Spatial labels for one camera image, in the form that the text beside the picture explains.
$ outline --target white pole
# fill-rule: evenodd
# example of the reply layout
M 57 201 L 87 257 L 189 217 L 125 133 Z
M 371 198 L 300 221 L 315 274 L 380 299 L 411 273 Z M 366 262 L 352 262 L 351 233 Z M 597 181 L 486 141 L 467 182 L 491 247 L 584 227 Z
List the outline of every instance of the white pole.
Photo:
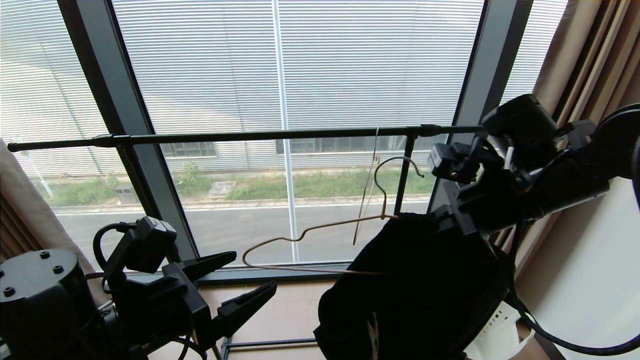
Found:
M 282 62 L 282 39 L 280 37 L 280 7 L 278 0 L 271 0 L 273 12 L 273 38 L 276 47 L 276 64 L 278 68 L 278 92 L 280 93 L 280 117 L 282 119 L 282 129 L 289 130 L 289 120 L 287 118 L 287 93 L 284 81 L 284 65 Z M 284 168 L 287 179 L 287 201 L 289 203 L 289 230 L 291 238 L 298 237 L 296 225 L 296 201 L 293 194 L 293 171 L 291 169 L 291 145 L 289 139 L 282 140 L 284 148 Z M 294 263 L 300 261 L 298 243 L 291 243 L 291 256 Z
M 33 159 L 31 159 L 31 155 L 29 154 L 29 152 L 25 150 L 25 151 L 22 151 L 22 153 L 27 156 L 27 158 L 29 159 L 29 162 L 31 163 L 31 166 L 33 167 L 33 170 L 36 170 L 36 174 L 38 174 L 38 177 L 40 178 L 40 183 L 42 184 L 42 186 L 44 186 L 44 190 L 47 190 L 47 193 L 53 199 L 53 192 L 51 191 L 51 188 L 49 188 L 49 184 L 47 184 L 47 182 L 42 177 L 42 174 L 38 170 L 38 167 L 33 162 Z

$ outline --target bolt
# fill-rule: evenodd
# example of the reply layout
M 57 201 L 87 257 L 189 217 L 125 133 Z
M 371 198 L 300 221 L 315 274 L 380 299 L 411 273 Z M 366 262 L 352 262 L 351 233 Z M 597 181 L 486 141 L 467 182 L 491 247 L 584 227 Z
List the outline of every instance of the bolt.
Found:
M 10 297 L 11 295 L 15 294 L 15 289 L 13 288 L 13 286 L 7 286 L 2 292 L 6 297 Z

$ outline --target black garment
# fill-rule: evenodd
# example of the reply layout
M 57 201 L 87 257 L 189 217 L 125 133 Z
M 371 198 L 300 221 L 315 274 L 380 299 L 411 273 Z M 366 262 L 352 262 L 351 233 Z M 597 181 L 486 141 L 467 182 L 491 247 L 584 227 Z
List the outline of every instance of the black garment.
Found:
M 511 267 L 447 210 L 389 220 L 349 266 L 386 275 L 343 274 L 324 293 L 314 334 L 328 360 L 455 359 L 475 338 Z

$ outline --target sidewalk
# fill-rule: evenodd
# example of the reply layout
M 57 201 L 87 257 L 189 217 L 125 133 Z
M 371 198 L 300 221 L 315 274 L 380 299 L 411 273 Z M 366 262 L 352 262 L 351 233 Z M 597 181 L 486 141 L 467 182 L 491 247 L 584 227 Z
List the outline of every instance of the sidewalk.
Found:
M 430 195 L 405 195 L 403 203 L 405 202 L 427 202 Z M 362 200 L 361 196 L 345 196 L 345 197 L 310 197 L 296 199 L 296 206 L 330 206 L 330 205 L 358 205 Z M 382 204 L 384 197 L 374 196 L 371 197 L 371 204 Z M 387 203 L 393 204 L 396 201 L 395 196 L 387 197 Z M 283 207 L 288 206 L 287 199 L 277 200 L 216 200 L 207 202 L 187 202 L 182 205 L 185 211 L 189 210 L 207 210 L 207 209 L 235 209 L 235 208 L 262 208 L 262 207 Z M 57 215 L 59 214 L 74 214 L 74 213 L 114 213 L 114 212 L 144 212 L 142 206 L 139 204 L 126 204 L 126 205 L 87 205 L 87 206 L 52 206 L 51 209 Z

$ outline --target beige curtain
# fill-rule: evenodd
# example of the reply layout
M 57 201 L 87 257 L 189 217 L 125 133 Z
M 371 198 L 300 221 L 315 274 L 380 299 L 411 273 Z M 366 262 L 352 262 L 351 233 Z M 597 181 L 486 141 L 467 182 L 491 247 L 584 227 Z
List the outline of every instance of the beige curtain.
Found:
M 640 1 L 569 1 L 534 89 L 558 124 L 598 123 L 615 109 L 640 102 L 639 34 Z M 547 215 L 528 230 L 516 257 L 516 276 L 559 214 Z
M 0 140 L 0 244 L 3 259 L 40 249 L 67 249 L 78 256 L 85 273 L 93 267 L 71 240 L 18 161 Z M 106 301 L 96 281 L 90 281 L 94 300 Z

